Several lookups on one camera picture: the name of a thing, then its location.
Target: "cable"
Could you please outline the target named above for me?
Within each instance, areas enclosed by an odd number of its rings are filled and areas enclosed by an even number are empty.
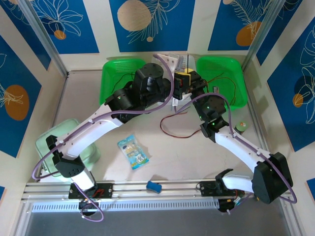
[[[103,219],[104,219],[104,212],[102,211],[102,209],[101,209],[91,198],[89,198],[89,197],[85,194],[85,192],[84,192],[75,182],[73,182],[73,183],[74,183],[74,185],[76,186],[76,188],[79,190],[79,192],[80,192],[87,200],[89,200],[89,202],[90,202],[94,207],[96,207],[96,209],[99,210],[100,214],[102,215],[102,217],[101,217],[99,220],[93,220],[93,219],[87,218],[87,217],[83,214],[83,212],[80,211],[80,213],[81,213],[81,215],[82,215],[82,218],[84,218],[84,219],[86,219],[86,220],[88,220],[88,221],[92,221],[92,222],[101,222],[101,221],[103,221]]]
[[[252,193],[249,193],[238,205],[235,205],[235,207],[233,209],[227,210],[226,212],[230,215],[232,211],[234,211],[237,207],[239,207],[241,204],[246,202],[250,198],[251,195],[252,195]]]
[[[50,173],[48,175],[45,175],[45,176],[36,176],[36,171],[37,169],[42,165],[42,163],[44,162],[45,159],[47,159],[53,152],[57,151],[58,148],[60,148],[62,145],[64,145],[66,142],[68,142],[69,140],[71,140],[71,138],[75,137],[76,135],[80,134],[81,132],[84,132],[88,127],[90,127],[91,125],[95,124],[96,122],[99,122],[100,120],[102,119],[105,119],[106,117],[108,116],[111,116],[111,115],[116,115],[116,114],[136,114],[136,115],[141,115],[141,114],[148,114],[148,113],[151,113],[151,112],[155,112],[159,109],[161,109],[162,107],[164,107],[172,98],[173,96],[173,92],[174,92],[174,76],[169,68],[169,66],[167,65],[167,63],[157,54],[153,54],[153,57],[157,58],[163,65],[164,67],[166,68],[167,70],[167,73],[169,75],[169,77],[171,78],[170,82],[171,82],[171,90],[170,90],[170,94],[169,96],[166,98],[166,100],[161,104],[159,105],[158,107],[156,108],[153,108],[153,109],[149,109],[149,110],[144,110],[144,111],[127,111],[127,110],[124,110],[124,111],[112,111],[112,112],[108,112],[108,113],[105,113],[105,114],[102,114],[102,115],[99,115],[97,117],[95,117],[94,119],[92,119],[91,121],[83,124],[82,126],[80,126],[77,130],[75,130],[74,132],[72,132],[68,137],[66,137],[62,143],[56,145],[56,147],[54,147],[52,150],[50,150],[46,155],[43,156],[42,159],[40,159],[40,161],[35,165],[34,167],[34,170],[32,172],[32,178],[35,179],[35,180],[39,180],[39,179],[43,179],[45,177],[48,177],[48,176],[51,176],[51,175],[54,175],[54,174],[57,174],[58,172],[53,172],[53,173]],[[93,222],[100,222],[104,219],[104,213],[101,211],[101,209],[84,193],[83,190],[81,190],[79,188],[79,186],[74,182],[75,186],[78,188],[78,190],[82,193],[82,195],[84,197],[86,197],[102,214],[102,219],[101,220],[91,220],[91,219],[88,219],[85,217],[85,219],[89,220],[89,221],[93,221]]]
[[[231,118],[231,107],[230,104],[228,103],[227,99],[219,94],[219,93],[214,93],[214,92],[209,92],[209,93],[204,93],[200,96],[195,97],[194,99],[192,99],[191,101],[189,101],[187,104],[185,104],[184,106],[182,106],[177,113],[182,112],[186,107],[188,107],[190,105],[190,103],[198,100],[199,98],[205,97],[205,96],[218,96],[220,98],[222,98],[226,104],[227,104],[227,108],[228,108],[228,123],[229,123],[229,129],[230,129],[230,133],[232,135],[233,138],[235,138],[236,140],[238,140],[239,142],[241,142],[242,144],[244,144],[246,147],[248,147],[249,149],[251,149],[252,151],[254,151],[255,153],[259,153],[258,156],[260,156],[262,159],[264,159],[265,161],[268,162],[268,164],[276,171],[276,173],[279,175],[279,177],[281,178],[281,180],[284,182],[284,184],[286,185],[286,187],[288,188],[288,190],[290,191],[293,200],[288,199],[288,198],[284,198],[282,196],[279,196],[281,199],[289,202],[289,203],[297,203],[297,198],[296,195],[292,189],[292,187],[290,186],[290,184],[288,183],[288,181],[285,179],[285,177],[283,176],[283,174],[279,171],[279,169],[267,158],[265,157],[262,153],[260,153],[258,150],[256,150],[254,147],[252,147],[250,144],[248,144],[247,142],[243,141],[242,139],[240,139],[238,136],[234,136],[234,132],[232,129],[232,118]]]
[[[132,73],[124,74],[124,75],[115,83],[115,85],[114,85],[114,87],[113,87],[113,89],[112,89],[112,91],[111,91],[111,94],[114,92],[116,85],[123,79],[123,77],[124,77],[125,75],[131,75],[131,76],[133,76],[133,79],[132,79],[132,80],[134,80],[134,74],[132,74]]]
[[[236,98],[235,98],[235,95],[236,95],[236,84],[235,84],[235,82],[233,80],[231,80],[229,77],[218,77],[218,76],[216,76],[216,77],[212,78],[211,80],[207,81],[207,84],[211,83],[214,80],[218,80],[218,79],[229,79],[233,83],[233,85],[234,85],[234,95],[233,95],[233,98],[232,98],[230,104],[234,105],[235,104],[235,100],[236,100]]]
[[[177,138],[177,139],[188,139],[188,138],[190,138],[191,136],[193,136],[193,135],[195,135],[196,133],[198,133],[201,129],[196,130],[195,132],[193,132],[193,133],[190,134],[189,136],[183,136],[183,137],[181,137],[181,136],[176,136],[176,135],[169,134],[169,133],[167,133],[165,130],[163,130],[163,128],[162,128],[162,123],[163,123],[163,121],[164,121],[165,119],[170,118],[170,117],[173,117],[173,116],[176,116],[176,115],[184,115],[184,114],[187,114],[187,112],[172,114],[172,115],[169,115],[169,116],[164,117],[163,119],[161,119],[161,121],[160,121],[160,123],[159,123],[159,128],[162,130],[162,132],[163,132],[164,134],[166,134],[166,135],[168,135],[168,136],[171,136],[171,137],[173,137],[173,138]]]
[[[206,83],[206,88],[207,88],[207,92],[209,92],[209,85],[208,82],[206,80],[203,80]]]

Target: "blue sponge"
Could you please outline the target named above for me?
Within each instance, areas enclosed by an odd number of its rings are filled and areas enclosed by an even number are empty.
[[[151,181],[148,181],[147,183],[147,189],[154,191],[156,193],[160,193],[162,190],[162,185],[158,184],[158,183],[153,183]]]

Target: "white floor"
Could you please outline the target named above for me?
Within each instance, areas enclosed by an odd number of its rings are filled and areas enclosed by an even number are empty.
[[[101,71],[71,72],[56,118],[56,124],[75,118],[82,122],[99,107]],[[96,141],[101,158],[93,166],[96,181],[100,180],[180,180],[215,177],[227,168],[247,167],[231,152],[205,138],[201,132],[189,139],[166,136],[159,128],[160,120],[172,114],[170,106],[148,115],[141,115]],[[249,125],[243,136],[259,146],[247,107],[232,112],[233,126],[244,120]],[[186,115],[166,120],[168,130],[188,135],[199,128],[201,121],[192,106]],[[117,142],[134,134],[150,161],[132,170]],[[46,178],[42,181],[55,181]]]

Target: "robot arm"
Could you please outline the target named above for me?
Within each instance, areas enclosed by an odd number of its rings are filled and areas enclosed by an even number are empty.
[[[99,115],[118,110],[143,111],[147,107],[164,101],[170,94],[171,83],[163,77],[163,69],[154,63],[148,63],[135,72],[132,82],[128,82],[123,89],[119,89],[106,99],[106,102],[71,132],[60,136],[49,136],[46,139],[48,148],[52,150],[63,144],[53,152],[53,162],[56,169],[65,178],[71,178],[83,191],[92,196],[97,190],[97,184],[91,172],[85,167],[80,153],[107,132],[123,125],[138,114],[117,114],[108,116],[98,122],[93,122]],[[64,140],[76,133],[86,123],[91,123],[82,132],[78,132],[69,142]]]
[[[123,89],[114,92],[106,103],[88,119],[86,119],[71,134],[78,130],[86,122],[104,113],[118,110],[145,110],[145,108],[159,102],[170,94],[170,81],[163,79],[163,69],[154,63],[148,63],[135,73],[133,82],[128,82]],[[194,99],[204,94],[207,82],[195,71],[190,73],[175,73],[173,97],[182,99],[183,95],[190,94]],[[250,174],[238,174],[232,169],[227,169],[216,177],[216,196],[227,189],[239,189],[253,192],[265,203],[271,203],[275,198],[283,194],[287,187],[270,165],[259,156],[263,154],[269,157],[283,176],[293,185],[290,171],[285,157],[276,153],[271,155],[265,150],[251,144],[244,137],[234,132],[221,115],[226,112],[224,100],[218,96],[205,96],[193,102],[197,113],[204,123],[201,130],[205,137],[227,148],[240,158],[251,170]],[[117,114],[104,120],[92,123],[87,129],[77,133],[71,141],[64,143],[53,152],[53,161],[57,170],[64,177],[70,177],[85,193],[92,196],[97,190],[97,183],[93,175],[84,166],[80,153],[91,143],[107,132],[123,125],[138,114]],[[50,150],[62,144],[69,136],[50,136],[46,139]]]
[[[180,93],[191,93],[194,99],[203,95],[207,82],[195,71],[188,74],[175,73],[175,91],[178,85]],[[248,174],[237,173],[228,169],[216,176],[216,194],[220,195],[227,189],[239,189],[254,193],[262,202],[271,203],[283,194],[288,187],[274,170],[272,165],[281,172],[290,186],[293,186],[286,158],[281,153],[271,154],[255,146],[243,136],[233,130],[229,123],[224,121],[222,114],[226,112],[224,99],[220,96],[201,96],[193,102],[201,120],[201,131],[206,138],[225,147],[251,170]]]

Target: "black bracket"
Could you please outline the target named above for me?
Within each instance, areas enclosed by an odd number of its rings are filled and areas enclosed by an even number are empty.
[[[201,181],[199,183],[198,189],[200,190],[202,197],[236,196],[235,190],[225,189],[218,191],[216,181]]]
[[[88,194],[93,199],[111,199],[113,194],[112,183],[97,183],[97,189],[93,192],[93,195]],[[72,183],[69,190],[69,199],[85,199],[85,197],[79,192],[76,186]]]

